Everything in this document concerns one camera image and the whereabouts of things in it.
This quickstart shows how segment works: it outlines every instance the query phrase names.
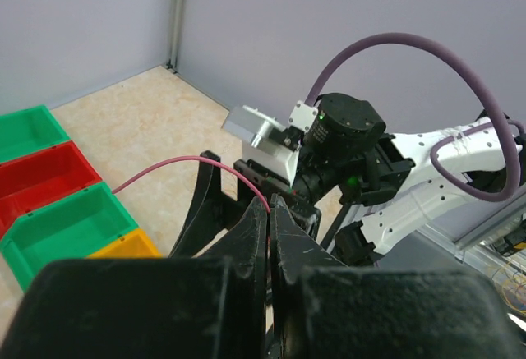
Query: red wire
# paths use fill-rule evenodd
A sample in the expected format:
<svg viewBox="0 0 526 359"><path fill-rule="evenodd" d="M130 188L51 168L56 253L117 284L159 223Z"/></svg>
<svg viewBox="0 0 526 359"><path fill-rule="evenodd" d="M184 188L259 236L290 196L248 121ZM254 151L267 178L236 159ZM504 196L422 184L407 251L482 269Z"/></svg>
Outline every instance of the red wire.
<svg viewBox="0 0 526 359"><path fill-rule="evenodd" d="M234 170L233 168L230 168L226 164L222 164L220 162L216 162L215 160L205 158L203 156L178 156L177 158L170 158L166 159L162 162L158 162L156 164L151 165L148 168L145 168L140 173L136 174L126 182L124 182L121 186L118 186L114 190L112 190L112 193L119 193L127 186L131 185L133 182L137 181L139 178L145 176L146 174L153 172L157 168L162 168L163 166L166 166L167 164L176 163L176 162L182 162L184 160L197 160L199 162L211 164L212 166L215 166L217 168L222 168L223 170L226 170L229 173L232 173L234 176L239 178L241 181L243 181L247 186L256 194L257 197L260 198L260 200L263 202L263 205L265 206L266 212L270 213L270 207L269 203L266 201L266 198L263 196L261 192L252 184L250 181L248 181L240 172Z"/></svg>

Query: green bin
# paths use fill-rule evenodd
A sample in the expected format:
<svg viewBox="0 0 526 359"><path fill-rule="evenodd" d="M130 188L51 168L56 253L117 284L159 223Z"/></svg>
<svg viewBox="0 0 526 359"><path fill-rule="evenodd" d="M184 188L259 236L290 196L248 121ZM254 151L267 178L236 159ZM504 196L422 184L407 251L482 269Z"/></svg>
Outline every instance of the green bin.
<svg viewBox="0 0 526 359"><path fill-rule="evenodd" d="M0 163L68 141L45 106L0 116Z"/></svg>
<svg viewBox="0 0 526 359"><path fill-rule="evenodd" d="M0 252L26 290L49 262L84 258L138 228L101 182L18 218Z"/></svg>

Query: red bin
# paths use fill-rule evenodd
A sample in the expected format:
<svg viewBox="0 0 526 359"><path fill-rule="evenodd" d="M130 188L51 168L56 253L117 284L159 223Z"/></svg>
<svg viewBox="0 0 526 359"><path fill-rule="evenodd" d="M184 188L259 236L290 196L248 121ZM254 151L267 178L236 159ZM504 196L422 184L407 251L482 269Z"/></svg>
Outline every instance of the red bin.
<svg viewBox="0 0 526 359"><path fill-rule="evenodd" d="M100 181L72 141L0 164L0 238L21 215Z"/></svg>

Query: robotic arm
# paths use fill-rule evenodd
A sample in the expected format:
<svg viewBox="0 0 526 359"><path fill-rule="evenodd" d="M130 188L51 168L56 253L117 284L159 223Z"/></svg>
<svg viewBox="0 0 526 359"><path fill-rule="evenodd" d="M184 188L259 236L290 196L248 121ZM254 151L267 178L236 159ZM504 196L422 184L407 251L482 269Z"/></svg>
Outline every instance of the robotic arm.
<svg viewBox="0 0 526 359"><path fill-rule="evenodd" d="M447 171L482 191L504 185L505 160L488 117L430 133L387 134L368 102L326 94L319 108L298 102L288 124L243 107L227 116L223 128L243 140L240 171L263 191L314 205L338 186L341 204L385 205L336 234L335 254L347 265L371 264L417 228L476 200L431 163L431 149L446 137L455 138L438 155ZM524 134L515 138L521 164L525 141Z"/></svg>

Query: purple cable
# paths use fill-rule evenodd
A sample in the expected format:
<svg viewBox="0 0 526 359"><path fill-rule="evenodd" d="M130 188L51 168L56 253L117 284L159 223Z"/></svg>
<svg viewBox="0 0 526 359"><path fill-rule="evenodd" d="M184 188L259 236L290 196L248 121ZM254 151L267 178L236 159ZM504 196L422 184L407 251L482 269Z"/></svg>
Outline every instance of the purple cable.
<svg viewBox="0 0 526 359"><path fill-rule="evenodd" d="M522 122L515 121L514 119L509 119L508 123L516 127L519 130L520 135L523 135L526 132L526 127L524 127Z"/></svg>
<svg viewBox="0 0 526 359"><path fill-rule="evenodd" d="M462 59L457 57L452 51L437 43L436 41L408 33L382 33L361 39L356 43L349 45L329 62L329 64L325 67L325 69L323 69L321 74L316 79L316 82L312 86L309 95L305 99L305 104L311 106L314 105L316 98L325 86L325 83L329 80L336 69L338 69L338 67L340 67L350 57L356 55L364 49L382 44L401 44L426 51L450 66L466 82L469 88L472 89L474 94L480 100L482 106L486 110L487 116L491 120L491 124L495 127L495 132L499 142L501 143L502 154L504 155L505 160L506 184L504 185L504 188L502 188L502 191L498 193L488 193L475 189L465 182L461 182L455 178L453 174L445 170L438 162L437 151L442 146L454 141L454 138L451 136L439 141L431 149L431 163L436 168L436 170L447 181L451 182L462 191L465 191L477 199L497 202L507 200L513 196L520 183L520 162L514 142L514 137L508 126L505 115L499 107L496 99L491 94L491 91L484 85L484 83L482 83L480 77L477 76L477 74L475 74L469 68L469 66L462 61ZM483 128L481 128L481 126L474 127L466 131L464 134L468 135L482 129Z"/></svg>

